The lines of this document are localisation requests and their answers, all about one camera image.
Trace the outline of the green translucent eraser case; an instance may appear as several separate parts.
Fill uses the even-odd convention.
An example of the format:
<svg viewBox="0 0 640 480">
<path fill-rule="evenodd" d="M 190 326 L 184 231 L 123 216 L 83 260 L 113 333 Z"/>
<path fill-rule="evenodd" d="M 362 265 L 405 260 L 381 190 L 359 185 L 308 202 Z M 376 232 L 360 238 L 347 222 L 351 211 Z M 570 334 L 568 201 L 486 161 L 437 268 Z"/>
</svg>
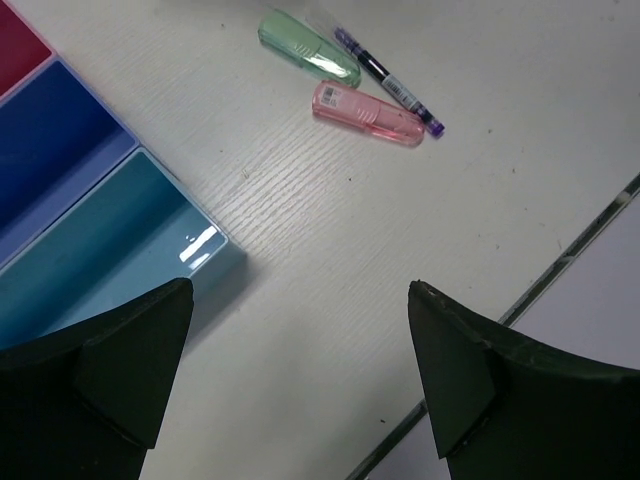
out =
<svg viewBox="0 0 640 480">
<path fill-rule="evenodd" d="M 272 9 L 257 33 L 263 46 L 301 69 L 351 88 L 360 85 L 361 70 L 354 60 L 286 12 Z"/>
</svg>

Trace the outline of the purple gel pen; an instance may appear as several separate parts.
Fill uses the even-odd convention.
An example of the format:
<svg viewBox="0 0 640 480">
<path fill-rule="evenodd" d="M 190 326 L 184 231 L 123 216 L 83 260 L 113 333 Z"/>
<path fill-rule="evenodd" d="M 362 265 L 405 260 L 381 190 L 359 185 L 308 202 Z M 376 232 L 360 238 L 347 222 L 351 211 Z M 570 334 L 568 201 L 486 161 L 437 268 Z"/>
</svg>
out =
<svg viewBox="0 0 640 480">
<path fill-rule="evenodd" d="M 319 33 L 351 55 L 402 107 L 415 114 L 432 137 L 442 137 L 445 132 L 444 124 L 318 1 L 308 7 L 306 20 Z"/>
</svg>

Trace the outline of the pink translucent eraser case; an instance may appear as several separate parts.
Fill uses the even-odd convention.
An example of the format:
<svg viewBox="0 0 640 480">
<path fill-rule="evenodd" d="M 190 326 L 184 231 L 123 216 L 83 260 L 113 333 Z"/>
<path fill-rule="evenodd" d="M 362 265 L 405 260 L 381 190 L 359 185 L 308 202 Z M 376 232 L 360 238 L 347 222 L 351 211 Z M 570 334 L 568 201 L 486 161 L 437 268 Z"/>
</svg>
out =
<svg viewBox="0 0 640 480">
<path fill-rule="evenodd" d="M 318 118 L 408 147 L 418 146 L 425 136 L 416 115 L 330 80 L 315 88 L 311 108 Z"/>
</svg>

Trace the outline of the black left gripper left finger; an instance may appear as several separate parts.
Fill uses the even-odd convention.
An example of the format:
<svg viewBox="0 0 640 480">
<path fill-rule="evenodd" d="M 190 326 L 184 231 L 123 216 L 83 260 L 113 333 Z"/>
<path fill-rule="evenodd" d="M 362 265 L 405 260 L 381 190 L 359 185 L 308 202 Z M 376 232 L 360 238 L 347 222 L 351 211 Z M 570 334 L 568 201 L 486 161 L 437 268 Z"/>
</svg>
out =
<svg viewBox="0 0 640 480">
<path fill-rule="evenodd" d="M 194 287 L 173 279 L 1 351 L 4 479 L 136 479 L 156 446 Z"/>
</svg>

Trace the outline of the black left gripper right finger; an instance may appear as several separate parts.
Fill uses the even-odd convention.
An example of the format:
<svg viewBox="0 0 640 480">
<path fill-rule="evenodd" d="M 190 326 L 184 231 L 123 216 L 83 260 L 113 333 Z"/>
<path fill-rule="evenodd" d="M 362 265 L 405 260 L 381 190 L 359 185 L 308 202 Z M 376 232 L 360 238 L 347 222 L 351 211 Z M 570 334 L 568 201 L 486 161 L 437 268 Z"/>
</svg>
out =
<svg viewBox="0 0 640 480">
<path fill-rule="evenodd" d="M 551 347 L 423 281 L 408 319 L 438 456 L 454 479 L 635 479 L 639 374 Z"/>
</svg>

